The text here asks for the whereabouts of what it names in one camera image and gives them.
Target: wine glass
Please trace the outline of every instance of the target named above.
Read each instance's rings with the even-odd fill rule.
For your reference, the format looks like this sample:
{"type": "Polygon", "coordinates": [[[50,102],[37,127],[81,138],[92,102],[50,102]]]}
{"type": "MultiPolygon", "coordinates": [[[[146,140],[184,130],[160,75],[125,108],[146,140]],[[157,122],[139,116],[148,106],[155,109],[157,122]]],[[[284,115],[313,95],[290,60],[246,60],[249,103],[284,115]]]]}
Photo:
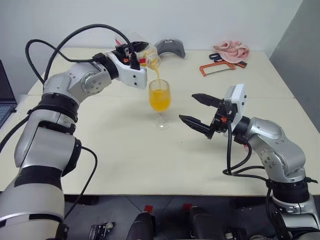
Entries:
{"type": "Polygon", "coordinates": [[[149,103],[159,113],[156,126],[159,129],[168,128],[169,123],[164,118],[164,111],[169,108],[171,103],[170,87],[167,81],[156,79],[149,83],[149,103]]]}

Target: pink cloth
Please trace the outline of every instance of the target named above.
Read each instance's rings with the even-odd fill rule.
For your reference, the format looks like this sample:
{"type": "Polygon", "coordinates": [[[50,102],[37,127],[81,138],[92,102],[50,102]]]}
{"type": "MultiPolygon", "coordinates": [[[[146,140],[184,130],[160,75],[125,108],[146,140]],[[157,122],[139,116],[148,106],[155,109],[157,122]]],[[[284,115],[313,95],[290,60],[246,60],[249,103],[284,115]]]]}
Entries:
{"type": "Polygon", "coordinates": [[[223,41],[213,46],[213,49],[220,54],[221,58],[229,63],[236,64],[247,61],[250,49],[241,41],[223,41]]]}

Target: floor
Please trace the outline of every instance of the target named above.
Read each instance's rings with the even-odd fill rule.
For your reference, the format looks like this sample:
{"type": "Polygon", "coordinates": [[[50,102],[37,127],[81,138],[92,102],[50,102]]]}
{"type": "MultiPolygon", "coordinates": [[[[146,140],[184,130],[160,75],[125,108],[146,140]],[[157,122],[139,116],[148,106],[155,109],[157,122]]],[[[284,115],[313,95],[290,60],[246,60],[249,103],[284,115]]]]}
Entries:
{"type": "MultiPolygon", "coordinates": [[[[108,234],[109,240],[125,240],[130,226],[136,216],[144,210],[145,205],[152,205],[156,220],[156,240],[189,239],[189,230],[183,211],[184,204],[205,208],[214,214],[217,226],[227,229],[246,228],[249,236],[262,234],[272,236],[274,230],[268,222],[263,205],[235,209],[232,207],[234,197],[227,196],[140,196],[117,195],[101,196],[97,205],[77,205],[65,223],[69,226],[68,240],[87,240],[91,225],[115,222],[115,227],[108,234]]],[[[315,197],[318,213],[320,196],[315,197]]],[[[71,203],[66,203],[68,210],[71,203]]]]}

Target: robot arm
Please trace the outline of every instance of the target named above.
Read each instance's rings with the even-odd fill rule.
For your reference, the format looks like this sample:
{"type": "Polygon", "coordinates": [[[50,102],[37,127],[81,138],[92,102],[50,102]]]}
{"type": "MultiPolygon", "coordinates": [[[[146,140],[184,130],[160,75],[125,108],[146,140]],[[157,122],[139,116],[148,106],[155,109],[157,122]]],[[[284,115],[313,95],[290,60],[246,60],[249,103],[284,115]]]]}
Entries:
{"type": "Polygon", "coordinates": [[[43,86],[17,143],[17,177],[0,195],[0,239],[65,239],[61,177],[77,164],[82,145],[73,136],[80,103],[117,79],[144,89],[147,70],[132,69],[116,52],[99,53],[93,62],[75,63],[43,86]]]}
{"type": "Polygon", "coordinates": [[[293,235],[288,232],[302,229],[318,232],[320,222],[313,196],[308,191],[308,182],[312,181],[306,177],[305,154],[276,123],[243,116],[247,99],[245,86],[238,84],[230,87],[224,99],[202,93],[192,96],[200,103],[218,109],[210,126],[191,116],[180,115],[185,124],[211,139],[214,132],[226,134],[228,122],[231,122],[234,140],[250,144],[258,154],[268,175],[268,187],[272,189],[272,200],[277,208],[274,218],[278,222],[275,226],[278,236],[292,239],[293,235]]]}

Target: white table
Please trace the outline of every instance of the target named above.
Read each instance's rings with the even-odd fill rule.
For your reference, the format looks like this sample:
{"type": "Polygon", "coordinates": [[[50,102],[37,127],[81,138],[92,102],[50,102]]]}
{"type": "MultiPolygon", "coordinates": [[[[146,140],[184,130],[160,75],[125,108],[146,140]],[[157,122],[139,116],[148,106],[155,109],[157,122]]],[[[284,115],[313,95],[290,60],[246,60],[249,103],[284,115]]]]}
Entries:
{"type": "MultiPolygon", "coordinates": [[[[101,49],[66,48],[68,57],[90,58],[101,49]]],[[[98,156],[98,168],[85,194],[137,195],[228,195],[261,196],[265,183],[258,179],[230,177],[222,174],[226,168],[227,139],[214,134],[208,140],[191,130],[178,114],[196,117],[209,124],[216,108],[198,103],[193,93],[223,97],[228,87],[246,83],[247,117],[269,119],[281,125],[289,139],[306,155],[306,172],[320,181],[320,135],[297,100],[286,87],[263,52],[253,52],[246,69],[217,73],[203,77],[199,66],[209,63],[209,51],[187,51],[186,59],[165,56],[160,74],[170,83],[172,104],[167,112],[170,127],[159,130],[154,125],[156,113],[148,103],[148,91],[125,86],[114,81],[99,95],[86,99],[80,106],[74,135],[98,156]]],[[[58,58],[52,74],[66,71],[69,63],[58,58]]],[[[148,71],[148,79],[156,75],[148,71]]],[[[29,96],[18,106],[0,130],[0,139],[35,106],[41,95],[36,83],[29,96]]],[[[0,154],[0,191],[16,176],[14,149],[20,129],[0,154]]],[[[241,161],[247,153],[236,143],[232,145],[232,163],[241,161]]],[[[259,165],[253,154],[249,165],[259,165]]],[[[66,194],[78,194],[94,165],[93,157],[82,151],[76,169],[62,178],[66,194]]],[[[266,176],[263,170],[251,173],[266,176]]],[[[317,184],[309,185],[312,194],[320,194],[317,184]]]]}

